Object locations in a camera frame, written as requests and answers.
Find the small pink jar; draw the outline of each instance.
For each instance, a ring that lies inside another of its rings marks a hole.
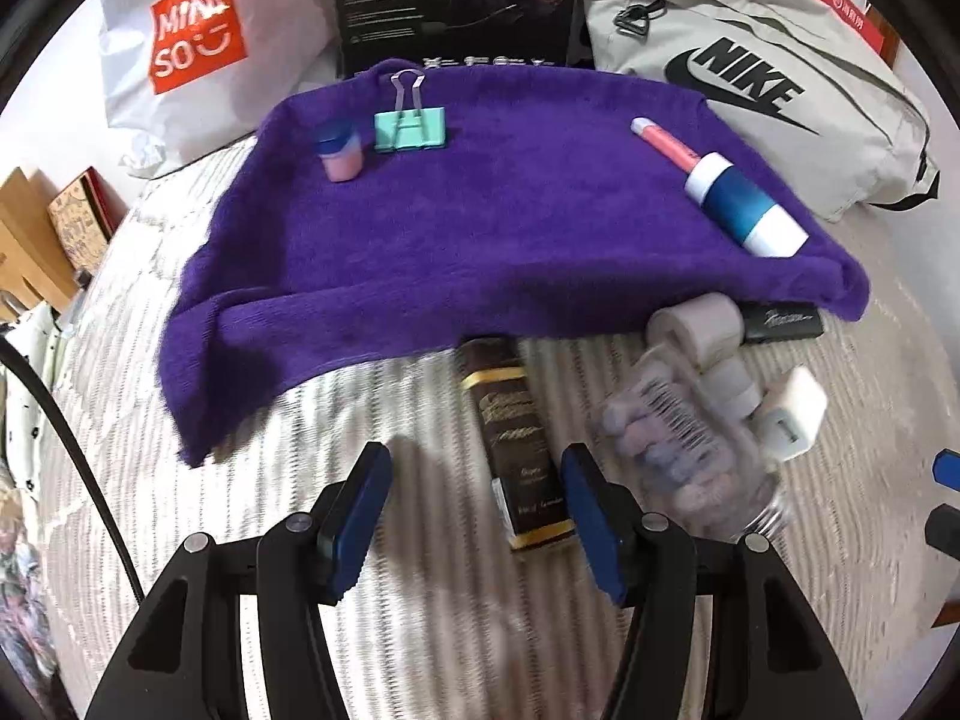
[[[314,130],[313,139],[331,181],[352,180],[363,170],[363,146],[351,122],[330,119]]]

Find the blue and white lint roller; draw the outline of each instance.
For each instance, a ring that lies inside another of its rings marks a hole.
[[[688,196],[750,254],[792,257],[806,242],[796,220],[726,157],[700,157],[650,119],[634,119],[630,129],[688,174]]]

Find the lint roller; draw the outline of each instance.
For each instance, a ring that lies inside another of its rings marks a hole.
[[[708,293],[679,306],[662,308],[647,324],[647,343],[672,343],[700,370],[736,354],[743,343],[743,317],[736,303]]]
[[[723,155],[701,157],[650,119],[634,119],[630,129],[688,175],[690,199],[750,254],[792,257],[806,242],[808,234],[784,207]]]
[[[754,377],[747,371],[739,352],[717,362],[700,377],[713,405],[731,422],[746,419],[760,406],[763,396]]]

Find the nike swoosh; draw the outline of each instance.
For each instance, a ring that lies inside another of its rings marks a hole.
[[[688,52],[683,52],[681,55],[673,57],[673,59],[667,62],[664,68],[664,77],[667,81],[677,86],[692,89],[694,92],[700,92],[700,94],[708,100],[713,100],[714,103],[736,105],[737,108],[744,108],[745,110],[762,114],[763,116],[769,116],[771,119],[777,119],[785,124],[793,124],[794,127],[800,127],[800,129],[805,129],[814,135],[819,135],[819,132],[810,129],[805,124],[800,124],[800,122],[795,122],[794,119],[784,116],[775,105],[759,103],[757,100],[741,97],[727,89],[721,89],[719,86],[714,86],[707,81],[698,79],[693,73],[690,73],[689,62],[690,57],[696,52],[699,52],[699,50],[700,49],[691,49]]]

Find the screw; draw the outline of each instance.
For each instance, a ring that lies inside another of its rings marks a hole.
[[[646,528],[648,531],[653,531],[654,533],[662,533],[670,527],[670,520],[668,520],[662,514],[657,514],[656,512],[645,514],[640,522],[643,524],[644,528]]]
[[[287,530],[290,533],[303,533],[310,530],[313,525],[313,517],[306,512],[296,512],[287,517]]]
[[[759,533],[747,533],[743,543],[747,545],[747,549],[751,552],[763,553],[770,549],[770,542],[764,536],[760,536]]]
[[[203,552],[210,543],[210,537],[206,533],[194,533],[184,541],[184,549],[187,552]]]

